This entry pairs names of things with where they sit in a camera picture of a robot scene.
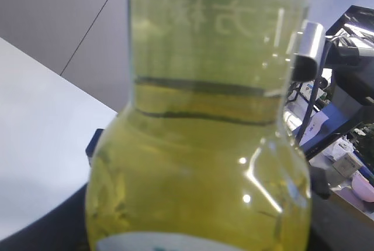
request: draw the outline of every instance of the white paper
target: white paper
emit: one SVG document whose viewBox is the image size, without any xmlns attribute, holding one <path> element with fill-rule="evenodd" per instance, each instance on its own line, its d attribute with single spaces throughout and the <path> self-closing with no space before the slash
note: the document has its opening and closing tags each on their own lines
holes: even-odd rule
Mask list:
<svg viewBox="0 0 374 251">
<path fill-rule="evenodd" d="M 316 113 L 310 120 L 308 127 L 305 130 L 305 133 L 300 141 L 300 145 L 302 146 L 306 142 L 308 142 L 311 138 L 315 137 L 316 134 L 321 130 L 322 124 L 328 120 L 328 116 L 325 115 L 323 112 Z"/>
<path fill-rule="evenodd" d="M 308 101 L 310 100 L 313 85 L 314 85 L 314 81 L 306 82 L 303 84 L 302 89 L 300 90 L 300 92 L 305 96 L 305 98 L 307 98 Z M 324 91 L 318 88 L 316 99 L 321 98 L 323 94 L 324 94 Z"/>
<path fill-rule="evenodd" d="M 97 251 L 241 251 L 234 246 L 181 233 L 129 232 L 101 239 Z"/>
</svg>

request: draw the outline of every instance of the bottle neck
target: bottle neck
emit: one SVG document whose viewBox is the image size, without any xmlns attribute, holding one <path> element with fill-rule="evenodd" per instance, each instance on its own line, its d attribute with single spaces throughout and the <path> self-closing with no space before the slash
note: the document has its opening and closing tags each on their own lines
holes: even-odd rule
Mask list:
<svg viewBox="0 0 374 251">
<path fill-rule="evenodd" d="M 277 120 L 281 99 L 280 94 L 240 85 L 138 78 L 133 105 L 156 118 L 200 118 L 266 126 Z"/>
</svg>

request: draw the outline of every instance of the yellow liquid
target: yellow liquid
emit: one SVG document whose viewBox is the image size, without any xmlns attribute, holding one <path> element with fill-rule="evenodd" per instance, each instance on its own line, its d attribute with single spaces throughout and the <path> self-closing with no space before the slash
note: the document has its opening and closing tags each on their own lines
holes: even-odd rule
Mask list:
<svg viewBox="0 0 374 251">
<path fill-rule="evenodd" d="M 257 8 L 254 27 L 253 14 L 241 16 L 240 26 L 217 15 L 232 0 L 201 0 L 207 22 L 196 28 L 190 15 L 184 25 L 176 13 L 161 17 L 160 1 L 131 0 L 133 99 L 93 160 L 86 197 L 92 250 L 110 235 L 142 231 L 247 251 L 304 250 L 308 170 L 276 122 L 276 89 L 288 76 L 301 6 L 237 0 Z"/>
</svg>

